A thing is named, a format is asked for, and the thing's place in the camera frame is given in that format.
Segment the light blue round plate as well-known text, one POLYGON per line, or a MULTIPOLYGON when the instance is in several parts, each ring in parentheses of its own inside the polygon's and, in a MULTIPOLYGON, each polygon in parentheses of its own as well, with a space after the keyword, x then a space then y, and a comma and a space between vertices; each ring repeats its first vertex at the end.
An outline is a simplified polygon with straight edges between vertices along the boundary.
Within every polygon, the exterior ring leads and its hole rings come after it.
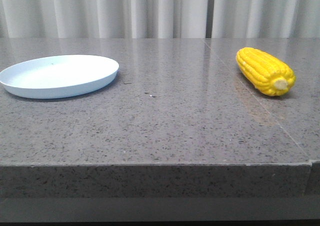
POLYGON ((4 88, 31 99, 59 99, 83 95, 111 83, 117 61, 94 55, 39 58, 10 66, 0 73, 4 88))

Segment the yellow corn cob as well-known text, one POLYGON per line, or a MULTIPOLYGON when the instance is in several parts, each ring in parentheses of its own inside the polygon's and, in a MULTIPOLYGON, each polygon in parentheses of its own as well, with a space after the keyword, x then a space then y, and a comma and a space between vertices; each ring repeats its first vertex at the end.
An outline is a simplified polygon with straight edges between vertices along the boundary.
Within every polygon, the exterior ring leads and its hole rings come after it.
POLYGON ((281 96, 295 85, 293 69, 267 52, 245 47, 237 51, 236 61, 243 75, 264 95, 281 96))

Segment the white pleated curtain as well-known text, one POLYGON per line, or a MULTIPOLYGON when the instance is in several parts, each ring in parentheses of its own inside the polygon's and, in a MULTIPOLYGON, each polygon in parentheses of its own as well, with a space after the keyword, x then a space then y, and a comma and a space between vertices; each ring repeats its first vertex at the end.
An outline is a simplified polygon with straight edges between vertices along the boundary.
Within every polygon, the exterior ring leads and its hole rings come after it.
POLYGON ((320 0, 0 0, 3 38, 317 38, 320 0))

